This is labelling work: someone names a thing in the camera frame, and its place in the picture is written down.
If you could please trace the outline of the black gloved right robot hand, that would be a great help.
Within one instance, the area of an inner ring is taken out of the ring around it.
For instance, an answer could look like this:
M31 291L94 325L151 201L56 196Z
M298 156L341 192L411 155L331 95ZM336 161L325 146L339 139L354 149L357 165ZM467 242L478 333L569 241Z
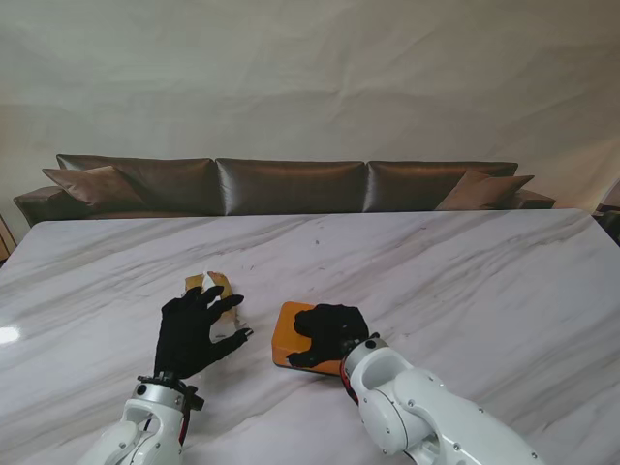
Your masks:
M342 304L322 303L297 313L294 330L311 340L308 350L287 356L295 368L315 368L324 362L342 360L356 345L370 337L359 309Z

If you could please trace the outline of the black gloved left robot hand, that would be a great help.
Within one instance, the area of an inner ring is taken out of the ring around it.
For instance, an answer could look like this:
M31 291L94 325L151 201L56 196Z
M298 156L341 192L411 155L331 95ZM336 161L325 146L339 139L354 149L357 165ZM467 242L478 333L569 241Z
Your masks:
M240 348L253 333L237 330L218 342L210 338L212 326L222 315L239 305L244 297L221 297L224 288L192 288L162 308L162 320L156 346L154 374L170 373L178 380L188 379L207 366Z

